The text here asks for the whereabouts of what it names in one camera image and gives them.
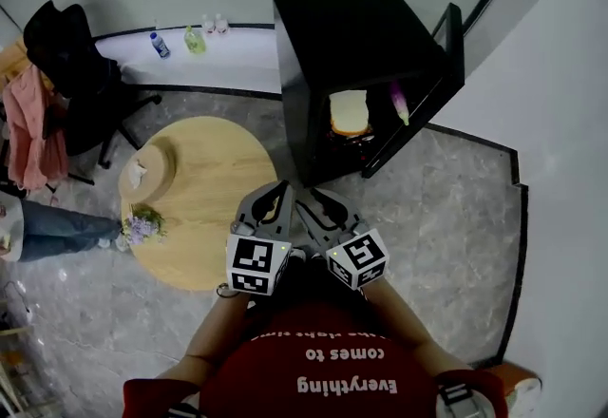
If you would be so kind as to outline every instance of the black cabinet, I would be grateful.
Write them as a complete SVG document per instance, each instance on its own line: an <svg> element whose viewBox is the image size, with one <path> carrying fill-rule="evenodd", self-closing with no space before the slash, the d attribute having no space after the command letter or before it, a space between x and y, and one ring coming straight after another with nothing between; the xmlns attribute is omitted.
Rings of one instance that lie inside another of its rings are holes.
<svg viewBox="0 0 608 418"><path fill-rule="evenodd" d="M460 9L430 34L404 0L274 0L285 128L299 177L371 177L465 83ZM397 80L409 125L389 94ZM336 136L329 96L366 89L371 133Z"/></svg>

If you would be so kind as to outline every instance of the person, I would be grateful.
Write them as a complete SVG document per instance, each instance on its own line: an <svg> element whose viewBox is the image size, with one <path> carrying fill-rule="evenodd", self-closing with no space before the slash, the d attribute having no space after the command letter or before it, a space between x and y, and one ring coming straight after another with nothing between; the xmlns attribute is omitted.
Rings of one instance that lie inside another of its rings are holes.
<svg viewBox="0 0 608 418"><path fill-rule="evenodd" d="M28 262L42 257L108 248L125 251L117 220L49 207L0 192L0 257Z"/></svg>
<svg viewBox="0 0 608 418"><path fill-rule="evenodd" d="M462 384L494 410L470 416L507 417L500 379L444 351L383 277L353 292L291 256L270 297L217 291L179 363L124 384L123 418L453 416L437 396Z"/></svg>

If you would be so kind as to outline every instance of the pink cloth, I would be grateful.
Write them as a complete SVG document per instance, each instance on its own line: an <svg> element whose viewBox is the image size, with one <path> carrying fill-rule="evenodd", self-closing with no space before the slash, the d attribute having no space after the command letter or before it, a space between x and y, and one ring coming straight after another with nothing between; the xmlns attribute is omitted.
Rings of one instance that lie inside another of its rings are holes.
<svg viewBox="0 0 608 418"><path fill-rule="evenodd" d="M53 94L42 83L38 67L31 65L15 77L5 87L3 97L9 123L9 178L28 190L65 178L63 131L42 138L45 111L53 103Z"/></svg>

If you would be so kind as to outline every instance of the green bottle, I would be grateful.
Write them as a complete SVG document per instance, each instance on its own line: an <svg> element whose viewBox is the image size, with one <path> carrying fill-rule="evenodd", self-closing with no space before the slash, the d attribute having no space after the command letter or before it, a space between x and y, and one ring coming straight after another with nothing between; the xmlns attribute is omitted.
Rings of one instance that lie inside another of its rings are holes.
<svg viewBox="0 0 608 418"><path fill-rule="evenodd" d="M204 53L207 49L200 31L197 29L192 29L190 26L186 27L186 32L183 35L183 41L186 42L186 46L190 50L190 53Z"/></svg>

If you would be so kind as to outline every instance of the jeans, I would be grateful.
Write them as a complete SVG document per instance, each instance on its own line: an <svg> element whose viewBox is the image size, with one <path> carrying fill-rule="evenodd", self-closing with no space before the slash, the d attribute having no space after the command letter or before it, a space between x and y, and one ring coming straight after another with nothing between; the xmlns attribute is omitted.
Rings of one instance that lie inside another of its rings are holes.
<svg viewBox="0 0 608 418"><path fill-rule="evenodd" d="M121 223L105 217L48 207L21 200L24 219L23 250L19 261L87 251L100 238L115 239Z"/></svg>

